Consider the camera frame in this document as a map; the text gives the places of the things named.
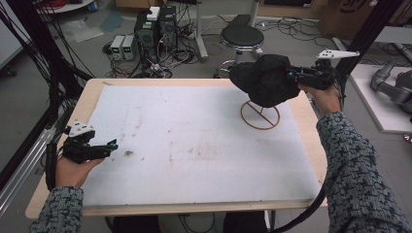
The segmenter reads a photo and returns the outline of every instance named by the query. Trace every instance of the black metal frame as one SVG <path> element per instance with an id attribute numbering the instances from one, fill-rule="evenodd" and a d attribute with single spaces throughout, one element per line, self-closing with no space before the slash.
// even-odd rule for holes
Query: black metal frame
<path id="1" fill-rule="evenodd" d="M 342 79 L 342 93 L 345 93 L 346 81 L 348 81 L 352 71 L 369 47 L 375 42 L 402 2 L 403 0 L 379 0 L 378 4 L 374 7 L 355 39 L 347 48 L 347 51 L 358 51 L 360 56 L 343 58 L 336 66 L 336 70 Z"/>
<path id="2" fill-rule="evenodd" d="M 27 155 L 33 144 L 36 142 L 41 132 L 45 128 L 53 125 L 58 118 L 58 110 L 63 98 L 79 98 L 83 87 L 79 84 L 78 78 L 88 81 L 92 76 L 78 69 L 73 64 L 69 63 L 61 53 L 57 44 L 55 43 L 52 34 L 45 23 L 42 21 L 33 1 L 29 0 L 6 0 L 12 11 L 15 13 L 21 25 L 26 30 L 31 41 L 35 44 L 37 51 L 28 46 L 25 41 L 18 35 L 14 26 L 10 23 L 9 18 L 0 12 L 0 19 L 5 23 L 9 30 L 15 35 L 18 41 L 26 50 L 29 56 L 35 60 L 34 52 L 40 53 L 48 63 L 50 79 L 49 97 L 50 106 L 45 111 L 40 120 L 33 127 L 32 131 L 25 138 L 23 143 L 17 149 L 16 153 L 9 160 L 6 167 L 0 173 L 0 191 L 8 183 L 10 177 L 13 175 L 21 161 Z M 60 87 L 63 86 L 66 91 L 65 96 L 59 92 Z"/>

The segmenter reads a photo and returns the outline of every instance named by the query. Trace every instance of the white plastic part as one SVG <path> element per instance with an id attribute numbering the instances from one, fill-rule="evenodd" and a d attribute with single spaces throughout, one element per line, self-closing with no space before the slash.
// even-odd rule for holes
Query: white plastic part
<path id="1" fill-rule="evenodd" d="M 338 59 L 344 57 L 351 57 L 351 56 L 359 56 L 360 53 L 358 51 L 341 51 L 341 50 L 323 50 L 321 53 L 317 55 L 318 58 L 324 59 Z"/>
<path id="2" fill-rule="evenodd" d="M 73 126 L 70 129 L 69 137 L 73 138 L 73 137 L 79 136 L 81 134 L 84 134 L 86 132 L 90 132 L 92 130 L 93 130 L 93 126 L 89 126 L 89 125 L 75 119 L 75 121 L 73 122 Z"/>
<path id="3" fill-rule="evenodd" d="M 147 19 L 149 21 L 156 21 L 158 14 L 160 13 L 160 7 L 151 7 L 151 14 L 148 15 Z"/>

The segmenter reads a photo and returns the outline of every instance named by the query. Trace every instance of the cardboard box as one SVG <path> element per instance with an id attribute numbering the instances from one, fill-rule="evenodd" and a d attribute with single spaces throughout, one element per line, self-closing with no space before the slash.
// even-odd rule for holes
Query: cardboard box
<path id="1" fill-rule="evenodd" d="M 312 0 L 309 8 L 267 5 L 261 1 L 258 15 L 261 17 L 300 17 L 319 19 L 328 0 Z"/>
<path id="2" fill-rule="evenodd" d="M 374 7 L 373 0 L 329 1 L 319 20 L 319 31 L 328 37 L 353 39 Z"/>
<path id="3" fill-rule="evenodd" d="M 116 7 L 124 9 L 149 9 L 150 7 L 161 7 L 166 2 L 167 0 L 116 0 Z"/>

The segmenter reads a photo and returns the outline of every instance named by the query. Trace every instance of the human hand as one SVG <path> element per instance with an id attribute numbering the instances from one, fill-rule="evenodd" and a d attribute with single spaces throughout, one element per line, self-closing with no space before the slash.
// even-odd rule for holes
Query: human hand
<path id="1" fill-rule="evenodd" d="M 75 163 L 70 158 L 61 156 L 55 167 L 55 186 L 81 187 L 93 167 L 104 160 L 93 159 L 82 164 Z"/>
<path id="2" fill-rule="evenodd" d="M 339 100 L 339 90 L 334 85 L 331 85 L 326 90 L 315 89 L 302 83 L 299 83 L 297 87 L 313 95 L 322 117 L 342 111 Z"/>

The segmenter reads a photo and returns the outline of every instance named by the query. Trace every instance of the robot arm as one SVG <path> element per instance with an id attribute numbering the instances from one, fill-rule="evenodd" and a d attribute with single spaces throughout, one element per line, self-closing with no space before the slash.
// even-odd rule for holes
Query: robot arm
<path id="1" fill-rule="evenodd" d="M 395 67 L 395 61 L 392 60 L 386 64 L 382 69 L 378 70 L 372 77 L 370 82 L 370 88 L 375 91 L 382 92 L 388 95 L 391 100 L 399 105 L 406 105 L 412 103 L 412 90 L 404 86 L 402 81 L 408 82 L 412 80 L 412 73 L 400 73 L 397 76 L 396 85 L 390 85 L 386 83 L 386 80 L 391 75 L 392 69 Z"/>

